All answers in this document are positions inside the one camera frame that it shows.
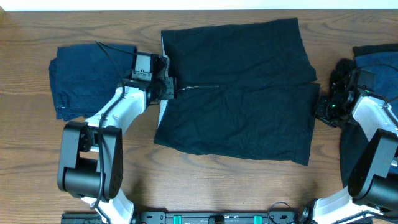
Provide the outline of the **black shorts garment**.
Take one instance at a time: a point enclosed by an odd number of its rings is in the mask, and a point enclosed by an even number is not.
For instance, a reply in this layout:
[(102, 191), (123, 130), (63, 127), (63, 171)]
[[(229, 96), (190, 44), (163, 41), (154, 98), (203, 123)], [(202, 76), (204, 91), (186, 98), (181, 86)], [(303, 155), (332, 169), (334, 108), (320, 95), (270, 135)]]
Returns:
[(296, 18), (162, 32), (176, 78), (154, 142), (307, 165), (320, 86)]

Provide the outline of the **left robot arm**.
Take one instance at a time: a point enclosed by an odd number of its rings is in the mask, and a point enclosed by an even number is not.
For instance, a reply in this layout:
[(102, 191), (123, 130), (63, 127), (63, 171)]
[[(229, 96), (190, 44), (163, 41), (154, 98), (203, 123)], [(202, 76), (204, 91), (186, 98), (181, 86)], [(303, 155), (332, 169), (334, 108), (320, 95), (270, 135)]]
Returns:
[(134, 53), (133, 67), (121, 75), (114, 96), (84, 122), (65, 125), (57, 184), (93, 213), (64, 214), (62, 223), (139, 223), (121, 188), (123, 135), (152, 102), (176, 97), (169, 65), (166, 54)]

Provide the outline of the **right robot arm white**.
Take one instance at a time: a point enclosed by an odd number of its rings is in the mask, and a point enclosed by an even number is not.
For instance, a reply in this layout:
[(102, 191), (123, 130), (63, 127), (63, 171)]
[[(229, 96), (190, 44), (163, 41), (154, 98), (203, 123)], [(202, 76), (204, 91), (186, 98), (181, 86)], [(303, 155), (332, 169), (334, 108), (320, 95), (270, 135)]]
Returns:
[(316, 119), (334, 128), (358, 125), (368, 145), (354, 164), (348, 185), (305, 206), (298, 223), (353, 223), (363, 218), (397, 221), (397, 118), (391, 104), (373, 92), (374, 74), (356, 68), (331, 84)]

